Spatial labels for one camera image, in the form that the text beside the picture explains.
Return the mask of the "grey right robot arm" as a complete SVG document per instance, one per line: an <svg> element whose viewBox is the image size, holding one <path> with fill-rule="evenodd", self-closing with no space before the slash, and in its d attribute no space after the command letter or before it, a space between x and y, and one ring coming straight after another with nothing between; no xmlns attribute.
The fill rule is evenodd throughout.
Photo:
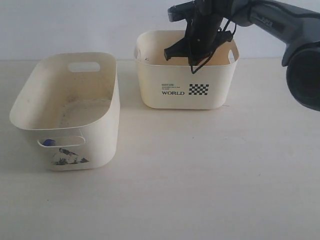
<svg viewBox="0 0 320 240"><path fill-rule="evenodd" d="M293 98L308 109L320 109L318 12L276 0L192 0L167 13L170 22L185 20L187 25L183 38L164 49L166 60L186 58L196 73L234 38L234 31L221 27L223 19L237 27L255 25L285 44L281 64Z"/></svg>

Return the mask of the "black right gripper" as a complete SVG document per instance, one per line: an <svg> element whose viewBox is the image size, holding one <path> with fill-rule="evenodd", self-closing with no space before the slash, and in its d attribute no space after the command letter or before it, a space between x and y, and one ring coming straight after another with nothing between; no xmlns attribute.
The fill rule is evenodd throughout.
<svg viewBox="0 0 320 240"><path fill-rule="evenodd" d="M193 0L193 17L186 19L184 38L164 49L166 61L171 58L188 58L189 64L199 64L209 58L224 43L231 42L233 33L222 29L223 17L213 10L210 0Z"/></svg>

